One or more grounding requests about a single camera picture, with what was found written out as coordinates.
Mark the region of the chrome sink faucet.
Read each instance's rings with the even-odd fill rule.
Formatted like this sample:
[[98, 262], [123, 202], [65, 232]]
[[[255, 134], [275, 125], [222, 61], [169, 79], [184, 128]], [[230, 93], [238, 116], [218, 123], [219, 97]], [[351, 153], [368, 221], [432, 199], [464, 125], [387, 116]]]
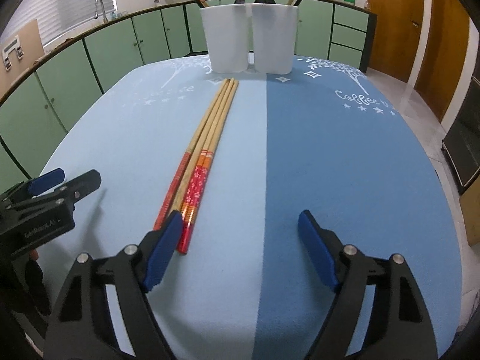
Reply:
[[95, 0], [94, 9], [94, 18], [97, 20], [99, 17], [102, 17], [103, 24], [106, 24], [108, 20], [103, 0]]

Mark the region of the left brown wooden door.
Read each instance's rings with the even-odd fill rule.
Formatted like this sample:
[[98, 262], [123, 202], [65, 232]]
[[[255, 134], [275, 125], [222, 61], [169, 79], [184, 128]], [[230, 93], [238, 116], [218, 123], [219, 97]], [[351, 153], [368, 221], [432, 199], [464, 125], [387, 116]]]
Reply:
[[422, 30], [424, 0], [368, 0], [377, 15], [369, 66], [408, 81]]

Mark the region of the black glass cabinet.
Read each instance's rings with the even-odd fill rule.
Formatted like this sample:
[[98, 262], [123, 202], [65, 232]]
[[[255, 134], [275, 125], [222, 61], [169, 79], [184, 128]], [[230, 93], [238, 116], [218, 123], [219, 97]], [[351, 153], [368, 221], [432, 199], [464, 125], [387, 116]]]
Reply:
[[442, 140], [442, 151], [456, 177], [459, 194], [479, 176], [479, 112], [479, 79], [472, 76], [460, 111]]

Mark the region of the brown wooden door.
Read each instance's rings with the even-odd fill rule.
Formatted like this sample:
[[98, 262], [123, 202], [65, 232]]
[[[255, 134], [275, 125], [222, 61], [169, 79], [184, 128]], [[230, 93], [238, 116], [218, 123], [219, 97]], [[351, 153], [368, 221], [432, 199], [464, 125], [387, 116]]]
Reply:
[[422, 30], [424, 0], [368, 0], [377, 15], [369, 66], [408, 81]]
[[430, 28], [415, 90], [437, 120], [452, 102], [465, 63], [470, 17], [460, 0], [431, 0]]

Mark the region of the bamboo chopstick red striped end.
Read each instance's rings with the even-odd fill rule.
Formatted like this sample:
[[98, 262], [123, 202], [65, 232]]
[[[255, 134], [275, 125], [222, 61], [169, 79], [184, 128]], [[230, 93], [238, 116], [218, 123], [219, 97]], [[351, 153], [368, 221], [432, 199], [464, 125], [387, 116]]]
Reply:
[[168, 187], [168, 191], [165, 195], [165, 198], [163, 200], [162, 206], [160, 207], [160, 211], [156, 217], [156, 220], [154, 222], [154, 231], [160, 230], [164, 220], [166, 219], [168, 215], [168, 211], [172, 205], [173, 198], [175, 197], [176, 191], [178, 189], [178, 186], [182, 180], [182, 176], [185, 173], [186, 167], [191, 160], [191, 156], [194, 152], [194, 148], [197, 145], [197, 142], [199, 140], [199, 137], [208, 121], [208, 118], [210, 116], [210, 113], [212, 112], [214, 105], [216, 105], [216, 102], [219, 100], [222, 91], [226, 88], [229, 79], [224, 79], [220, 85], [220, 88], [217, 90], [213, 100], [211, 100], [208, 109], [205, 111], [201, 121], [199, 122], [198, 127], [196, 128], [195, 132], [193, 133], [193, 136], [190, 140], [190, 143], [187, 145], [187, 148], [185, 150], [184, 155], [181, 158], [181, 161], [177, 167], [177, 170], [174, 174], [174, 177], [172, 179], [172, 182], [170, 183], [170, 186]]

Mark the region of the right brown wooden door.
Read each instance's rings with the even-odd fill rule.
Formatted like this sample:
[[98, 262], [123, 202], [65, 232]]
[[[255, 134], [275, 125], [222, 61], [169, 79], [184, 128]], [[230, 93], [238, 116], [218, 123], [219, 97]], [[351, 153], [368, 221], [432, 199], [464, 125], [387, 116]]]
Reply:
[[460, 0], [431, 0], [430, 28], [415, 90], [437, 120], [452, 102], [465, 63], [470, 17]]

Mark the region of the black metal spoon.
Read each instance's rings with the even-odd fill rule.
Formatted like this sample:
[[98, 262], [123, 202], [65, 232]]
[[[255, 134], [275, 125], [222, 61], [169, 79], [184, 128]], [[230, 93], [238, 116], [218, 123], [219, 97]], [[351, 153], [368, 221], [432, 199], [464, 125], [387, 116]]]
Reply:
[[255, 0], [254, 3], [275, 4], [275, 0]]

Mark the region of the white window blind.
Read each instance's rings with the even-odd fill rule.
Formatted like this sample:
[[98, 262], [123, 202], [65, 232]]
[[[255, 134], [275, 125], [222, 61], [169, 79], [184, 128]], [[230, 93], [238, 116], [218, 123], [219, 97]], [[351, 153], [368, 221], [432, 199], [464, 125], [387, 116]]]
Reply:
[[[106, 14], [115, 10], [114, 0], [103, 0]], [[95, 0], [23, 0], [1, 33], [5, 41], [30, 20], [37, 19], [41, 43], [94, 19]]]

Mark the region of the white plastic utensil holder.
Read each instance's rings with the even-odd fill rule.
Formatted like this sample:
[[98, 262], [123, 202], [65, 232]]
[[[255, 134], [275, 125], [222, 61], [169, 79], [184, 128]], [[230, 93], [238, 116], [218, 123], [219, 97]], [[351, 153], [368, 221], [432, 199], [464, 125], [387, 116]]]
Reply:
[[239, 3], [200, 10], [211, 68], [238, 73], [250, 64], [257, 72], [291, 72], [298, 8], [285, 4]]

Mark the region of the blue patterned table mat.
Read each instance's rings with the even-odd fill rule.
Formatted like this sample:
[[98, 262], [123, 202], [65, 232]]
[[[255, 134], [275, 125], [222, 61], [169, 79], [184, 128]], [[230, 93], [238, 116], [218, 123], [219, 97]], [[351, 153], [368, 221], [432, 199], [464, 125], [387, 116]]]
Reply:
[[[222, 82], [207, 57], [134, 69], [70, 129], [46, 169], [91, 169], [100, 188], [75, 228], [43, 246], [56, 297], [79, 253], [117, 254], [151, 230]], [[367, 79], [298, 58], [286, 76], [246, 71], [230, 108], [186, 254], [149, 295], [180, 359], [302, 359], [334, 298], [298, 234], [302, 211], [373, 257], [402, 254], [439, 353], [461, 312], [461, 256], [431, 160]]]

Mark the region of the green lower kitchen cabinets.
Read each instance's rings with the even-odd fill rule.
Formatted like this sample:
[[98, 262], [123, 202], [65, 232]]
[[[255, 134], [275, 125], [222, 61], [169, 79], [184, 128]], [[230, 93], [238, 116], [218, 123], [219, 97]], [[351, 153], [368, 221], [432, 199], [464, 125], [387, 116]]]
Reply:
[[[377, 16], [344, 2], [303, 0], [295, 52], [365, 71]], [[179, 2], [66, 40], [1, 92], [1, 188], [40, 174], [86, 111], [135, 68], [208, 50], [199, 6]]]

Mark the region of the cardboard panel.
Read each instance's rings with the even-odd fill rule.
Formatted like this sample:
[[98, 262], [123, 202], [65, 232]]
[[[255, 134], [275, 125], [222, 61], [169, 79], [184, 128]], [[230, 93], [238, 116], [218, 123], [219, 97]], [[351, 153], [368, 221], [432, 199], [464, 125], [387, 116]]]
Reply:
[[1, 41], [1, 96], [44, 54], [37, 19]]

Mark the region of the bamboo chopstick floral red end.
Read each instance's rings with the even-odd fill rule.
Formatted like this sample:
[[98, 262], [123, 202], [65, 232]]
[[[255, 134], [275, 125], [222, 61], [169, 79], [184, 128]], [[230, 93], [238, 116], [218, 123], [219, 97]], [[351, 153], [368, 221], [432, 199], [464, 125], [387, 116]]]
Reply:
[[187, 254], [187, 251], [191, 242], [191, 236], [193, 233], [194, 221], [196, 220], [196, 216], [197, 216], [199, 204], [201, 202], [201, 198], [203, 195], [205, 183], [207, 182], [208, 172], [210, 171], [214, 153], [215, 153], [216, 147], [218, 146], [218, 142], [220, 140], [224, 123], [227, 119], [227, 115], [230, 111], [230, 106], [233, 102], [233, 98], [238, 86], [239, 86], [239, 82], [235, 80], [232, 91], [230, 92], [229, 98], [224, 106], [221, 119], [219, 121], [219, 124], [217, 125], [215, 134], [211, 139], [211, 144], [209, 146], [209, 150], [206, 154], [206, 157], [204, 158], [203, 165], [197, 166], [195, 169], [195, 175], [194, 175], [195, 178], [192, 180], [196, 181], [196, 186], [195, 186], [195, 189], [191, 189], [192, 194], [190, 195], [189, 207], [185, 212], [185, 215], [182, 215], [182, 220], [183, 220], [182, 234], [181, 234], [181, 238], [179, 240], [178, 246], [176, 248], [176, 250], [180, 254]]

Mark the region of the bamboo chopstick orange band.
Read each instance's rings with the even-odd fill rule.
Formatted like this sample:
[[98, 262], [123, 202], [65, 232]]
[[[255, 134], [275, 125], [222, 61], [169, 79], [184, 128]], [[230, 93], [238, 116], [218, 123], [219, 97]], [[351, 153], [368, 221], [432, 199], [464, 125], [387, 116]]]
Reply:
[[[212, 138], [213, 138], [213, 136], [214, 136], [214, 134], [215, 134], [217, 125], [219, 124], [219, 121], [221, 120], [221, 115], [222, 115], [224, 106], [225, 106], [225, 104], [226, 104], [226, 102], [227, 102], [227, 100], [228, 100], [228, 98], [229, 98], [229, 96], [230, 96], [230, 92], [232, 91], [234, 82], [235, 82], [235, 80], [234, 80], [233, 78], [230, 78], [229, 88], [227, 88], [227, 91], [226, 91], [225, 96], [224, 96], [224, 98], [223, 98], [222, 104], [220, 105], [220, 109], [219, 109], [219, 111], [218, 111], [218, 113], [217, 113], [217, 115], [216, 115], [216, 118], [215, 118], [215, 120], [214, 120], [214, 123], [215, 123], [215, 124], [211, 126], [210, 133], [208, 133], [207, 140], [206, 140], [205, 145], [204, 145], [204, 147], [203, 147], [203, 149], [202, 149], [202, 152], [201, 152], [201, 154], [200, 154], [200, 156], [199, 156], [199, 160], [198, 160], [198, 162], [197, 162], [196, 167], [203, 165], [204, 158], [206, 157], [206, 154], [207, 154], [207, 152], [208, 152], [208, 150], [209, 150], [209, 146], [210, 146], [211, 140], [212, 140]], [[188, 189], [187, 189], [187, 192], [186, 192], [186, 194], [185, 194], [185, 198], [184, 198], [184, 201], [183, 201], [183, 203], [182, 203], [181, 210], [180, 210], [180, 212], [181, 212], [182, 215], [185, 215], [185, 212], [187, 211], [187, 209], [188, 209], [188, 207], [189, 207], [189, 201], [190, 201], [190, 199], [191, 199], [191, 194], [192, 194], [191, 189], [195, 189], [195, 186], [196, 186], [196, 181], [195, 181], [195, 180], [192, 180], [192, 179], [195, 178], [195, 176], [194, 176], [194, 175], [195, 175], [195, 169], [194, 169], [194, 171], [193, 171], [192, 177], [190, 178], [190, 183], [189, 183], [189, 186], [188, 186]]]

